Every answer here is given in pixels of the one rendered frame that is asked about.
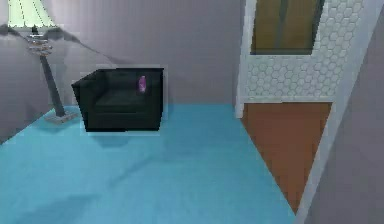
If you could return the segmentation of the brown window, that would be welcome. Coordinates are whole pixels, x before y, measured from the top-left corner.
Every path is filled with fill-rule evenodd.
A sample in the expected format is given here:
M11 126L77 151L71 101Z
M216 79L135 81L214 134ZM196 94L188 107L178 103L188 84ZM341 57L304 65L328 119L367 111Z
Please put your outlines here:
M251 55L311 55L325 0L257 0Z

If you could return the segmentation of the grey floor lamp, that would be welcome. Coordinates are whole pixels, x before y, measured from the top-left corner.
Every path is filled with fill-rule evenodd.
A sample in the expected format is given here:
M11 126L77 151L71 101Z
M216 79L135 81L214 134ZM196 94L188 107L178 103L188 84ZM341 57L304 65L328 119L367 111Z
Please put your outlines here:
M27 43L28 51L39 58L54 109L44 119L54 124L74 119L77 114L65 110L47 59L53 49L49 41L59 35L61 29L48 15L42 0L7 0L7 6L7 21L0 25L0 35L20 37Z

